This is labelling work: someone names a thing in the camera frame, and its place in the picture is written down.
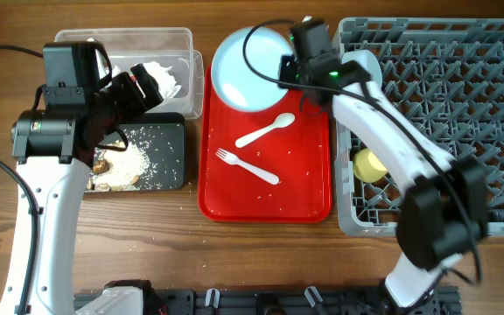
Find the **small white napkin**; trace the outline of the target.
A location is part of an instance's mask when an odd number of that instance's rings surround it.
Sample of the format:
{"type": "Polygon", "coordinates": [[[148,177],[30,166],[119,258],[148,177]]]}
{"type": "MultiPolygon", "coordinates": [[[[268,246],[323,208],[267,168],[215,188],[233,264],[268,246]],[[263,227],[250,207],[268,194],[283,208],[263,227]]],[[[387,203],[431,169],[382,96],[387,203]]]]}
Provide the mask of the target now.
{"type": "Polygon", "coordinates": [[[118,66],[114,66],[111,71],[111,78],[114,79],[118,74],[120,74],[122,70],[118,66]]]}

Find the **food leftovers with rice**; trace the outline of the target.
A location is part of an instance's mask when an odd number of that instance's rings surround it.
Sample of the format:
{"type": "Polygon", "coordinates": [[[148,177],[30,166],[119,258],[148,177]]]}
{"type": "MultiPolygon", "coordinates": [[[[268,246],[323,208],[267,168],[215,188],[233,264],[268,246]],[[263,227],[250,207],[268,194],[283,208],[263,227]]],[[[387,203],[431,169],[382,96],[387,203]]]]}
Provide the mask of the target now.
{"type": "Polygon", "coordinates": [[[111,191],[140,190],[140,186],[152,174],[152,163],[147,150],[149,143],[115,141],[112,146],[125,151],[97,149],[94,165],[86,191],[104,193],[111,191]]]}

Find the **light blue bowl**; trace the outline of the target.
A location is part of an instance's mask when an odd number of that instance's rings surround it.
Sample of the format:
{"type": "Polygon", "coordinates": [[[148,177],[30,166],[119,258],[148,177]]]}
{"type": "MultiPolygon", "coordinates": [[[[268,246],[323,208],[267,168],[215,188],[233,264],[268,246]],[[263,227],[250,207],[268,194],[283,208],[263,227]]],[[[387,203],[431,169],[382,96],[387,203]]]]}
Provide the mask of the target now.
{"type": "Polygon", "coordinates": [[[355,61],[365,68],[371,75],[371,80],[374,81],[379,87],[382,86],[382,70],[380,63],[376,56],[369,50],[358,50],[352,52],[345,52],[341,58],[343,64],[355,61]]]}

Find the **yellow plastic cup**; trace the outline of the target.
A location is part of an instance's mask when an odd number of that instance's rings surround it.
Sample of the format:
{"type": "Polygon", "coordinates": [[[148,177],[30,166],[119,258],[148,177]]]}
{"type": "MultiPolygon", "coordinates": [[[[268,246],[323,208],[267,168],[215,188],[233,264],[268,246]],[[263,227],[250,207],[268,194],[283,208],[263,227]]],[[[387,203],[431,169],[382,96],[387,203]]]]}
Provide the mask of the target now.
{"type": "Polygon", "coordinates": [[[368,148],[360,150],[353,157],[353,175],[363,182],[377,182],[387,173],[384,164],[368,148]]]}

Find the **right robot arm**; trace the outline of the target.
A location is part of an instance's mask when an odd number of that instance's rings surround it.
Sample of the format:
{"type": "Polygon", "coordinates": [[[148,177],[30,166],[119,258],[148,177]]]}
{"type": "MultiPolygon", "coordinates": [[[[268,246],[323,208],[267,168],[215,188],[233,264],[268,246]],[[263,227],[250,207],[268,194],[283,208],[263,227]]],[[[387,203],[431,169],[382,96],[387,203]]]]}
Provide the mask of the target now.
{"type": "Polygon", "coordinates": [[[407,314],[427,303],[463,254],[488,235],[486,174],[424,136],[382,92],[382,70],[367,50],[280,59],[278,85],[326,105],[380,160],[403,196],[395,237],[401,248],[381,282],[379,309],[407,314]]]}

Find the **white plastic fork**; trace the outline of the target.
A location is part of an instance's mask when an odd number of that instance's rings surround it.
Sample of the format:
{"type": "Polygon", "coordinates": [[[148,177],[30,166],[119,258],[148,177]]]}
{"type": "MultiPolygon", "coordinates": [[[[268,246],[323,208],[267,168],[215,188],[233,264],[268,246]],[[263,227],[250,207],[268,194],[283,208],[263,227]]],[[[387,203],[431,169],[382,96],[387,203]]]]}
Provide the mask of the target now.
{"type": "Polygon", "coordinates": [[[215,156],[227,163],[228,165],[238,165],[244,170],[256,175],[259,179],[264,180],[265,182],[271,185],[277,185],[280,182],[280,179],[277,175],[265,171],[257,166],[249,164],[245,161],[240,160],[234,153],[229,152],[227,150],[219,148],[215,152],[215,156]]]}

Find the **light blue plate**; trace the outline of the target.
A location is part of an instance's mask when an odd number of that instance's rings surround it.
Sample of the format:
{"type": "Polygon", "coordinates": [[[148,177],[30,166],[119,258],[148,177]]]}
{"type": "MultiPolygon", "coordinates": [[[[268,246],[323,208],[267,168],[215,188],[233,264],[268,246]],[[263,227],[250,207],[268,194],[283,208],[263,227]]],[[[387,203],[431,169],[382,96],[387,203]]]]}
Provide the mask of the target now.
{"type": "Polygon", "coordinates": [[[213,56],[212,84],[218,97],[231,109],[259,112],[274,106],[287,94],[249,68],[276,79],[281,58],[292,53],[288,41],[278,32],[260,28],[250,38],[243,28],[225,38],[213,56]]]}

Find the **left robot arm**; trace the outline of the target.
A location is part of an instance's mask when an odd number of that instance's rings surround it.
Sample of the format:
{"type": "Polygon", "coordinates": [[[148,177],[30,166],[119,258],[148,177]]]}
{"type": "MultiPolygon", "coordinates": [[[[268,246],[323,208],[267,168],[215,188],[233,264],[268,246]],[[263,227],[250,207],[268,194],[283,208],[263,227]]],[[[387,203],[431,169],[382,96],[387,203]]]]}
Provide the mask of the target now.
{"type": "Polygon", "coordinates": [[[81,201],[104,137],[163,100],[145,64],[99,76],[98,70],[52,71],[12,129],[18,179],[17,222],[0,314],[71,314],[81,201]]]}

